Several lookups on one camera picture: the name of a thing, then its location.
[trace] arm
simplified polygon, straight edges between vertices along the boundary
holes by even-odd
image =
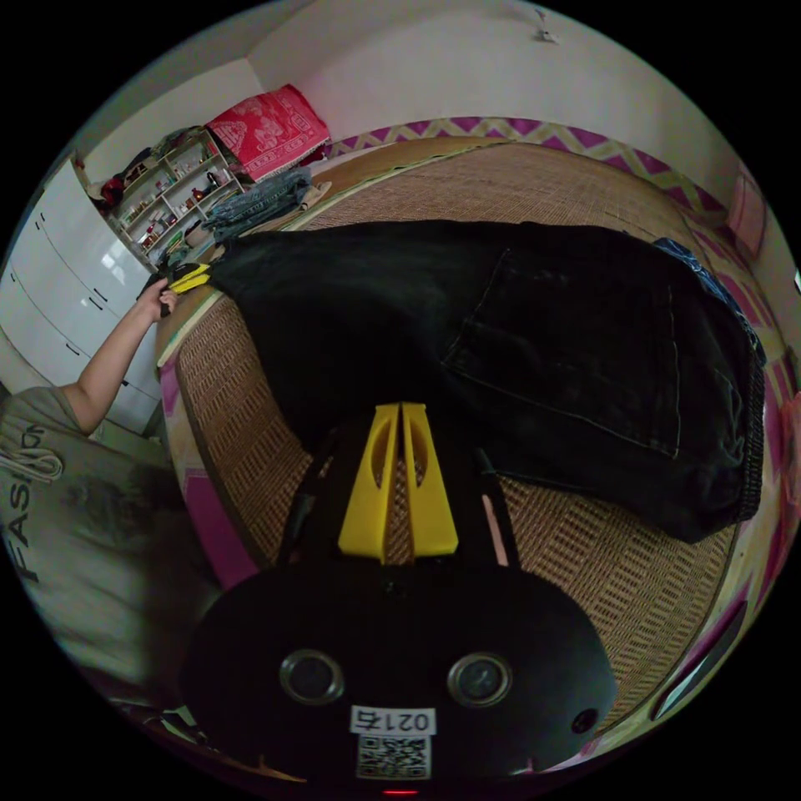
[[[84,434],[91,434],[108,414],[144,335],[161,317],[161,304],[167,304],[170,312],[175,308],[177,296],[166,290],[166,285],[167,279],[162,279],[148,287],[108,335],[80,378],[61,388]]]

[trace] hand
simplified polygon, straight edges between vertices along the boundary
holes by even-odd
[[[157,323],[161,320],[161,304],[166,304],[170,314],[175,309],[175,304],[178,303],[178,296],[172,291],[168,290],[168,280],[162,278],[156,281],[155,284],[149,286],[139,297],[139,300],[133,305],[134,310],[140,311],[143,317],[149,323]]]

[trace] gray t-shirt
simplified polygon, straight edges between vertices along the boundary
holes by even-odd
[[[47,448],[50,485],[0,466],[0,532],[56,642],[114,700],[180,705],[189,638],[222,594],[171,471],[84,436],[61,390],[0,405],[6,451]]]

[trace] qr code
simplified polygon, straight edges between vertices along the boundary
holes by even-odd
[[[430,737],[359,737],[357,778],[430,778]]]

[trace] yellow object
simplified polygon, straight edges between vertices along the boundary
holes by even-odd
[[[208,264],[198,264],[195,270],[192,270],[192,272],[182,275],[178,280],[173,281],[173,283],[169,285],[168,289],[171,289],[173,292],[176,292],[180,295],[182,292],[191,290],[195,286],[205,284],[209,280],[208,272]]]
[[[209,277],[210,276],[208,273],[201,273],[200,275],[192,273],[186,278],[182,278],[180,281],[176,281],[174,284],[171,284],[169,289],[171,289],[176,295],[181,295],[184,292],[193,290],[196,286],[207,284],[209,282]]]
[[[459,545],[459,537],[436,458],[426,407],[420,403],[405,403],[402,409],[412,550],[415,558],[452,554]],[[419,485],[415,461],[422,471]]]
[[[339,546],[352,557],[385,562],[386,532],[395,495],[400,404],[375,408],[367,446],[350,494]]]

